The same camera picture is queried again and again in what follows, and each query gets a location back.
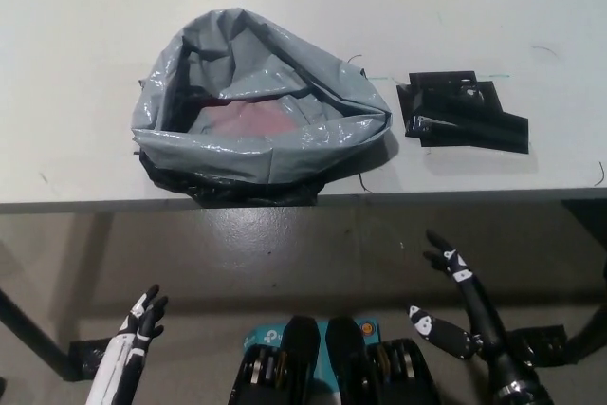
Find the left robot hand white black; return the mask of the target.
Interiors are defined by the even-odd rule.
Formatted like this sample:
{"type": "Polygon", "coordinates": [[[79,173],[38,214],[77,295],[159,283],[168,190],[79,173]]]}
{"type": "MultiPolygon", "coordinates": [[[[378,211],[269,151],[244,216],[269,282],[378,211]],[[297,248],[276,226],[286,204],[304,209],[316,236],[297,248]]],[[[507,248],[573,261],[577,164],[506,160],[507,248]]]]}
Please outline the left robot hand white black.
{"type": "Polygon", "coordinates": [[[131,307],[117,334],[109,341],[93,379],[86,405],[131,405],[152,341],[164,326],[168,297],[152,285],[131,307]]]}

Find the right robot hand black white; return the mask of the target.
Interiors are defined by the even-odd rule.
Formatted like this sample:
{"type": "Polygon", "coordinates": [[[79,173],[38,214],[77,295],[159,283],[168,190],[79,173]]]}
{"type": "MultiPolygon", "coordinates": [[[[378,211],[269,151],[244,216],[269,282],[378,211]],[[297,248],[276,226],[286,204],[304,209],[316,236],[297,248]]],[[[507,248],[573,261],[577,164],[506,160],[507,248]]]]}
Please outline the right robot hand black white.
{"type": "Polygon", "coordinates": [[[436,232],[427,230],[426,235],[434,250],[426,251],[424,258],[455,283],[469,318],[469,330],[409,304],[408,316],[417,333],[457,359],[480,356],[487,364],[489,388],[493,391],[513,382],[537,382],[539,378],[533,369],[514,355],[497,310],[462,253],[436,232]]]}

